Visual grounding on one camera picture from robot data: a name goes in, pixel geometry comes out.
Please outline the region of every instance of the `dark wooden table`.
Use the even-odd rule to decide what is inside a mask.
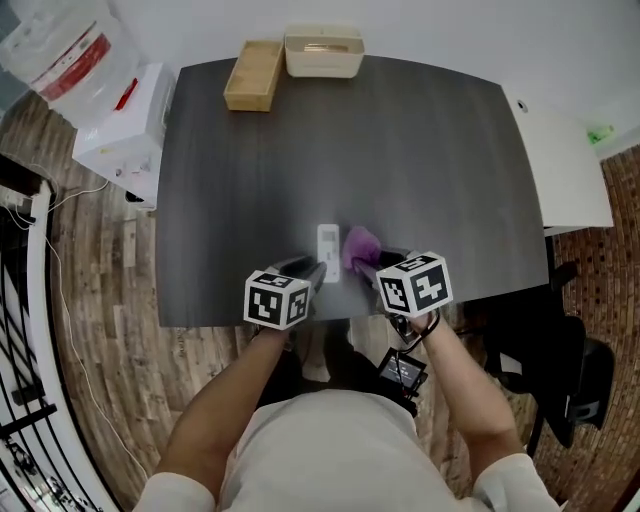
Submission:
[[[498,85],[366,57],[352,80],[283,71],[271,113],[239,113],[222,96],[233,64],[178,80],[158,196],[162,325],[240,324],[247,276],[315,255],[326,223],[445,256],[456,301],[547,282],[533,176]],[[374,301],[343,273],[314,303],[329,319]]]

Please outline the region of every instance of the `white cable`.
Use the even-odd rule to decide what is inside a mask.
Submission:
[[[57,208],[58,206],[60,206],[62,203],[64,203],[67,199],[71,199],[72,197],[76,197],[79,196],[80,194],[89,194],[92,192],[98,192],[102,189],[104,189],[107,184],[109,183],[109,181],[107,180],[105,182],[104,185],[102,185],[102,187],[97,188],[95,190],[83,190],[81,192],[78,192],[76,194],[73,194],[65,199],[63,199],[62,201],[60,201],[57,205],[52,206],[47,213],[49,213],[51,210],[53,210],[54,208]],[[13,222],[15,223],[16,226],[18,226],[18,228],[20,228],[23,231],[27,231],[29,228],[24,228],[22,226],[20,226],[20,224],[18,224],[18,221],[16,221],[16,219],[13,217],[13,213],[11,213],[11,210],[9,208],[7,208],[6,206],[2,205],[3,208],[5,208],[8,212],[9,215],[11,216],[11,220],[13,220]],[[18,214],[18,212],[16,211],[16,215],[18,216],[18,218],[20,220],[22,220],[25,224],[27,224],[29,227],[33,226],[32,223],[29,223],[26,221],[26,219],[23,219],[22,217],[20,217],[20,215]],[[67,320],[67,324],[69,326],[69,341],[71,342],[71,348],[73,349],[73,353],[76,356],[76,359],[78,360],[78,362],[80,363],[80,367],[82,368],[82,371],[84,373],[84,377],[87,381],[87,387],[89,388],[89,395],[91,396],[91,400],[93,401],[93,405],[95,405],[96,409],[98,410],[98,412],[100,413],[100,415],[104,418],[104,420],[107,422],[107,425],[109,425],[109,427],[111,427],[111,430],[113,431],[113,433],[115,434],[116,438],[118,439],[118,441],[120,442],[120,444],[122,445],[122,448],[124,449],[125,452],[127,452],[127,454],[129,455],[129,457],[131,457],[131,460],[133,460],[133,462],[136,463],[136,465],[140,468],[140,470],[142,471],[142,474],[144,475],[145,479],[148,480],[149,479],[149,474],[147,473],[147,471],[144,469],[144,467],[142,466],[142,464],[140,464],[140,461],[138,461],[138,459],[136,459],[135,455],[133,455],[133,453],[131,453],[131,451],[129,451],[129,449],[127,448],[127,446],[124,444],[124,441],[122,440],[122,438],[120,437],[120,434],[118,434],[118,431],[116,430],[116,428],[113,426],[113,423],[111,423],[111,421],[109,420],[109,418],[107,418],[107,415],[104,413],[104,411],[102,410],[102,408],[100,407],[100,405],[98,405],[98,402],[93,394],[93,389],[91,388],[91,383],[89,381],[89,374],[87,373],[87,368],[85,367],[84,363],[82,362],[82,359],[80,358],[80,354],[78,353],[78,351],[76,350],[76,346],[73,342],[73,329],[71,327],[71,313],[69,312],[69,307],[67,306],[67,301],[64,298],[64,293],[62,291],[62,260],[60,259],[60,256],[58,256],[57,251],[53,248],[53,245],[51,245],[51,242],[49,242],[49,239],[45,236],[45,241],[47,242],[47,245],[49,246],[49,249],[51,249],[51,252],[53,252],[53,254],[55,255],[56,259],[58,260],[58,269],[59,269],[59,274],[58,274],[58,279],[60,281],[60,298],[62,299],[62,305],[64,306],[64,311],[66,313],[66,320]]]
[[[2,206],[5,210],[7,210],[9,212],[9,216],[11,217],[11,220],[13,221],[13,223],[18,226],[22,231],[27,231],[29,228],[23,228],[20,224],[18,224],[18,221],[13,217],[13,213],[11,213],[11,210],[9,210],[9,208],[5,205],[0,205]],[[22,217],[20,217],[20,215],[18,215],[18,218],[24,222],[27,226],[33,226],[33,224],[31,224],[30,222],[27,222],[26,219],[23,219]]]
[[[118,434],[118,432],[116,431],[116,428],[113,426],[113,423],[111,423],[109,418],[107,418],[107,415],[104,413],[102,408],[98,405],[98,402],[97,402],[95,396],[93,395],[93,390],[91,389],[91,384],[89,382],[89,374],[87,373],[87,368],[85,367],[84,363],[82,362],[82,359],[80,358],[80,354],[78,354],[78,351],[76,350],[76,346],[73,343],[73,329],[71,328],[71,313],[69,313],[69,307],[67,306],[67,301],[65,300],[64,294],[62,292],[62,260],[60,260],[60,256],[58,256],[58,253],[56,252],[56,250],[51,245],[51,242],[49,242],[49,239],[45,237],[45,240],[47,242],[47,245],[49,246],[49,249],[51,249],[51,252],[53,252],[53,254],[55,255],[56,259],[58,260],[58,269],[59,269],[58,279],[60,281],[60,297],[62,298],[62,305],[64,306],[64,311],[65,311],[65,313],[67,315],[67,323],[69,325],[69,341],[71,342],[71,348],[73,349],[73,353],[75,354],[76,359],[80,363],[80,367],[82,368],[82,371],[84,372],[84,377],[87,380],[87,387],[89,388],[89,395],[91,396],[91,400],[93,401],[93,405],[96,406],[96,409],[98,409],[98,412],[102,415],[104,420],[107,422],[107,425],[109,425],[111,427],[111,430],[113,431],[115,436],[118,438],[118,441],[120,441],[120,444],[122,445],[122,448],[124,448],[124,451],[127,452],[129,457],[131,457],[131,460],[133,460],[133,462],[135,462],[137,464],[137,466],[140,468],[140,471],[142,471],[142,474],[144,475],[145,479],[148,480],[149,479],[149,475],[147,474],[146,470],[144,469],[142,464],[140,464],[138,459],[136,459],[136,457],[133,455],[133,453],[131,453],[129,451],[129,449],[127,448],[127,446],[124,444],[124,441],[120,437],[120,434]]]
[[[62,201],[60,201],[58,204],[54,204],[51,208],[49,208],[47,210],[47,213],[49,213],[51,210],[55,210],[58,206],[60,206],[62,203],[64,203],[65,201],[68,201],[69,199],[71,199],[72,197],[77,197],[79,195],[82,194],[91,194],[93,192],[100,192],[102,189],[104,189],[107,185],[109,184],[109,180],[104,180],[104,184],[100,187],[100,188],[96,188],[94,190],[81,190],[80,192],[76,192],[75,194],[71,194],[70,196],[65,197]]]
[[[20,158],[18,155],[12,155],[11,153],[4,153],[2,152],[2,154],[8,158],[11,158],[14,162],[22,165],[23,167],[29,167],[29,166],[33,166],[33,167],[37,167],[38,169],[42,169],[42,171],[49,176],[49,178],[51,178],[51,181],[53,181],[53,183],[55,183],[56,187],[55,187],[55,194],[56,197],[58,197],[58,193],[60,192],[60,183],[58,183],[58,180],[56,180],[53,175],[47,171],[47,169],[45,169],[43,166],[41,166],[40,164],[36,164],[36,163],[26,163],[24,160],[22,160],[22,158]]]

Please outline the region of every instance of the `purple cloth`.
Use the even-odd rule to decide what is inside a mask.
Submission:
[[[380,261],[380,240],[367,228],[356,226],[349,231],[342,246],[342,266],[355,271],[353,261],[359,259],[375,267]]]

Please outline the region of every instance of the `fiducial marker cube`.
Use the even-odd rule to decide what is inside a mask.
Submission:
[[[245,282],[244,319],[288,329],[307,318],[310,294],[309,281],[256,270]]]
[[[376,273],[384,309],[415,318],[453,300],[447,263],[426,252]]]

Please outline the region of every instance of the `white remote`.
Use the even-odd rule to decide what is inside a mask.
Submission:
[[[327,264],[325,283],[340,281],[340,227],[337,224],[318,226],[318,262]]]

